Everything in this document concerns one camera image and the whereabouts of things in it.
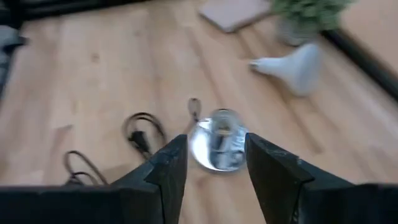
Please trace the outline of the green artificial potted plant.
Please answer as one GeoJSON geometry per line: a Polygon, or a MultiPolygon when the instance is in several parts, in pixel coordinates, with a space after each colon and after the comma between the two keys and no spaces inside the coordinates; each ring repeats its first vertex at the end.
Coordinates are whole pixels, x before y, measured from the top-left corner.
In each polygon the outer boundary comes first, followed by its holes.
{"type": "Polygon", "coordinates": [[[278,15],[277,35],[288,45],[299,46],[324,30],[336,29],[341,13],[355,0],[270,0],[278,15]]]}

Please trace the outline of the light brown desk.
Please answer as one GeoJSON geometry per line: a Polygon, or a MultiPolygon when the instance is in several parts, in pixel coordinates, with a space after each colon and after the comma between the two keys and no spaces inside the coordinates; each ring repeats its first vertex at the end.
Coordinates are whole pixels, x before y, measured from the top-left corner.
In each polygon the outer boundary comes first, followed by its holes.
{"type": "Polygon", "coordinates": [[[341,26],[398,78],[398,0],[354,0],[341,26]]]}

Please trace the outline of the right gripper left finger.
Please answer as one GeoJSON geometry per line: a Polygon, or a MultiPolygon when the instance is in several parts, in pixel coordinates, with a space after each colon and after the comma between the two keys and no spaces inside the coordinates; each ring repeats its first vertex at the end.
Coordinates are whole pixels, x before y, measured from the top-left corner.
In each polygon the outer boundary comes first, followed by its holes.
{"type": "Polygon", "coordinates": [[[187,135],[109,185],[0,187],[0,224],[178,224],[187,135]]]}

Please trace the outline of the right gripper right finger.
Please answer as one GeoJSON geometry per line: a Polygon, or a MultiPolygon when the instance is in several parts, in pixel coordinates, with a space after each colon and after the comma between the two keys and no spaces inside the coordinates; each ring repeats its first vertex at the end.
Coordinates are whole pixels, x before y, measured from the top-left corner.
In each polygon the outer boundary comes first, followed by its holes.
{"type": "Polygon", "coordinates": [[[267,224],[398,224],[398,184],[353,184],[254,133],[245,151],[267,224]]]}

